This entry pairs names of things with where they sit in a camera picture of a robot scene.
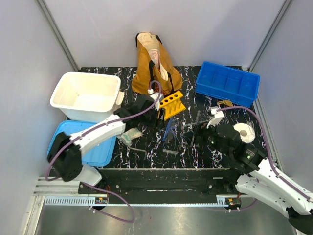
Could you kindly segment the yellow test tube rack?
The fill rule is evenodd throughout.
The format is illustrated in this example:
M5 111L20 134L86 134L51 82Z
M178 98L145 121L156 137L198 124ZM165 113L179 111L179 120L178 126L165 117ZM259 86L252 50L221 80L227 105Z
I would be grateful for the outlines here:
M165 111L164 120L168 120L186 109L181 101L182 97L183 94L177 91L160 102L160 108Z

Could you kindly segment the blue safety glasses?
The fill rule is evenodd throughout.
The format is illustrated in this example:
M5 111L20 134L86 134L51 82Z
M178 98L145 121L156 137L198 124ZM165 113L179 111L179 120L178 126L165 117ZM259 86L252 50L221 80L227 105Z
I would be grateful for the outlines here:
M163 142L170 142L171 139L173 138L173 136L176 134L176 128L177 128L176 118L171 117L169 119L167 126L166 126L162 141Z

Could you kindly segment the packaged gloves clear bag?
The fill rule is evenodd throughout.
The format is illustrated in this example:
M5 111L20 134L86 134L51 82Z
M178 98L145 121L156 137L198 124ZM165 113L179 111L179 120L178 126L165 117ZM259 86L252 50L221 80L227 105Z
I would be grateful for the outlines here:
M141 136L142 133L137 128L132 128L121 135L117 135L116 137L121 140L124 145L130 147L132 145L132 140Z

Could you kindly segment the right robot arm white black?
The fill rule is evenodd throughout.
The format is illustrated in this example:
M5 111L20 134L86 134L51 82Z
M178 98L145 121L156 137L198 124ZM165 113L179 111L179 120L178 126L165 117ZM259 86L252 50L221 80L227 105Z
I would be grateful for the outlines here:
M208 145L222 154L224 166L239 173L222 182L223 190L252 196L286 217L298 231L313 233L313 194L300 186L252 144L243 141L248 131L232 125L198 125L184 134L189 145Z

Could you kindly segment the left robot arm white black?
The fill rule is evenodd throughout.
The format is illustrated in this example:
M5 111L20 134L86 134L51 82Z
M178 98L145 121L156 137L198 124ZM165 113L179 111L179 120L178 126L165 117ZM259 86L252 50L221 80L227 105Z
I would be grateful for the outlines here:
M102 142L140 124L157 126L163 98L161 93L140 95L134 103L119 108L104 121L88 129L71 135L58 133L47 155L49 168L53 168L64 182L86 180L94 193L102 193L106 188L105 180L97 169L84 166L82 157Z

